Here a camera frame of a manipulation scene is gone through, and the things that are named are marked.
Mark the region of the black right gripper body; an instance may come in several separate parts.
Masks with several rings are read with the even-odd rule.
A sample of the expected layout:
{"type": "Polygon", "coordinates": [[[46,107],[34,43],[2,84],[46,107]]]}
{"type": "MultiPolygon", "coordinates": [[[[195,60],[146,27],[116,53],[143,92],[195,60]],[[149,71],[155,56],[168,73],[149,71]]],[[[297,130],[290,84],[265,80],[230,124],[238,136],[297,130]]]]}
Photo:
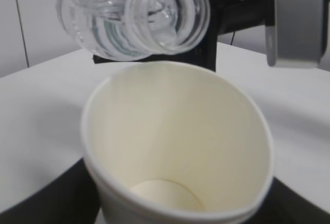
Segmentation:
{"type": "Polygon", "coordinates": [[[275,25],[274,0],[210,0],[218,34],[275,25]]]}

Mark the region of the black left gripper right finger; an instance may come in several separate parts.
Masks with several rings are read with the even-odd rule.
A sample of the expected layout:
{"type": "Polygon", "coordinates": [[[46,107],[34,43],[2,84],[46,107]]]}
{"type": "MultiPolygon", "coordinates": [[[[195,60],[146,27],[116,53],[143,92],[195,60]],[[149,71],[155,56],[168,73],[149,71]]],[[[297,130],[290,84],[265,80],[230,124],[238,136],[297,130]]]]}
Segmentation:
{"type": "Polygon", "coordinates": [[[277,178],[248,224],[329,223],[329,213],[307,201],[277,178]]]}

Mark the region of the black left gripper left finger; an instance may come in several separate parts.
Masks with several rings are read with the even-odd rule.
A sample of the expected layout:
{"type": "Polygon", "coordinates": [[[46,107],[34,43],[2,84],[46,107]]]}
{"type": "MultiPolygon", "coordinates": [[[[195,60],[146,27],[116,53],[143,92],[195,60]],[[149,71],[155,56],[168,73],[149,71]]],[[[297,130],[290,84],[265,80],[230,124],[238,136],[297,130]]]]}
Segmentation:
{"type": "Polygon", "coordinates": [[[96,186],[81,159],[34,195],[1,213],[1,223],[95,223],[96,186]]]}

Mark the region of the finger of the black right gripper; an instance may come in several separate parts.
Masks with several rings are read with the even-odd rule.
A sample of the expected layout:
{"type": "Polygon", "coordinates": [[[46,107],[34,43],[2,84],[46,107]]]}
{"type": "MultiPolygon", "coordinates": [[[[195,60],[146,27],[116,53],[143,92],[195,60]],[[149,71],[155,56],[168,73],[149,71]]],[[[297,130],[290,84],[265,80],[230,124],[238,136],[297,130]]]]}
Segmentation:
{"type": "Polygon", "coordinates": [[[151,55],[135,62],[173,61],[188,63],[216,71],[218,22],[211,20],[203,40],[194,49],[177,55],[151,55]]]}

